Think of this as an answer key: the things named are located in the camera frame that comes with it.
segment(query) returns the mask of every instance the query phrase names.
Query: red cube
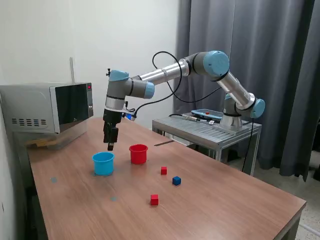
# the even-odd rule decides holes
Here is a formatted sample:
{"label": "red cube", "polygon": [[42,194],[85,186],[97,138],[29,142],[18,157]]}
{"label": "red cube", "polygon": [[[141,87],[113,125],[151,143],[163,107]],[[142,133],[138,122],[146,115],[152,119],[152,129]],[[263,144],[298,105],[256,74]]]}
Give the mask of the red cube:
{"label": "red cube", "polygon": [[166,166],[161,167],[161,175],[167,175],[167,167]]}
{"label": "red cube", "polygon": [[150,204],[152,206],[157,206],[159,204],[159,197],[158,194],[152,194],[150,199]]}

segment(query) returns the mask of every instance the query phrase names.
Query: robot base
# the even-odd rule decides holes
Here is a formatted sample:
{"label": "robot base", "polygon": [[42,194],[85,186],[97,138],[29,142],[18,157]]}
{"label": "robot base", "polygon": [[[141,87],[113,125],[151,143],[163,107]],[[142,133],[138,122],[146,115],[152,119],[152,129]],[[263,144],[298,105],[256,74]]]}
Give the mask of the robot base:
{"label": "robot base", "polygon": [[245,132],[247,128],[251,128],[251,126],[243,126],[240,116],[223,115],[220,124],[213,125],[213,128],[229,134],[238,135]]}

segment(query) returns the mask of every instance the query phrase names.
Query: floor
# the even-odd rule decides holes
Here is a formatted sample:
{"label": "floor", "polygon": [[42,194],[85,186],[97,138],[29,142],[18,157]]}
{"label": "floor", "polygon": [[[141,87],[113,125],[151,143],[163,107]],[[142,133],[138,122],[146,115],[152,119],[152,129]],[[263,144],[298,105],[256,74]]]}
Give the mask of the floor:
{"label": "floor", "polygon": [[[319,167],[319,164],[320,152],[313,151],[310,166]],[[237,169],[242,168],[242,165],[242,159],[230,162],[230,166]],[[259,164],[256,164],[254,177],[306,200],[307,204],[302,212],[300,223],[320,232],[320,181],[312,178],[313,171],[309,172],[306,182],[303,181],[302,176],[286,177],[279,175],[278,172],[277,168],[263,170],[259,167]],[[320,237],[299,226],[296,240],[320,240]]]}

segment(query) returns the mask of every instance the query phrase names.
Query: blue cup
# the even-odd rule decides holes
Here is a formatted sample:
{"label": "blue cup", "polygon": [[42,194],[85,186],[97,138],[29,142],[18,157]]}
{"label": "blue cup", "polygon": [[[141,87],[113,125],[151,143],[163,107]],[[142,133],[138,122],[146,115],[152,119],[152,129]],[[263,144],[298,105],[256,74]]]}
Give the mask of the blue cup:
{"label": "blue cup", "polygon": [[94,173],[102,176],[111,175],[114,171],[114,158],[115,155],[107,151],[93,155]]}

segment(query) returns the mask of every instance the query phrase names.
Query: blue cube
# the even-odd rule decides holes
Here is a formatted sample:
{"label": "blue cube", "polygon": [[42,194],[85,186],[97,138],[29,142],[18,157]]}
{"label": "blue cube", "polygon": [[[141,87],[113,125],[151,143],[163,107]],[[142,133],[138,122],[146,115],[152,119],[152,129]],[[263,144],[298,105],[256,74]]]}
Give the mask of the blue cube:
{"label": "blue cube", "polygon": [[176,185],[176,186],[180,185],[181,184],[181,178],[178,177],[178,176],[173,177],[172,178],[172,184]]}

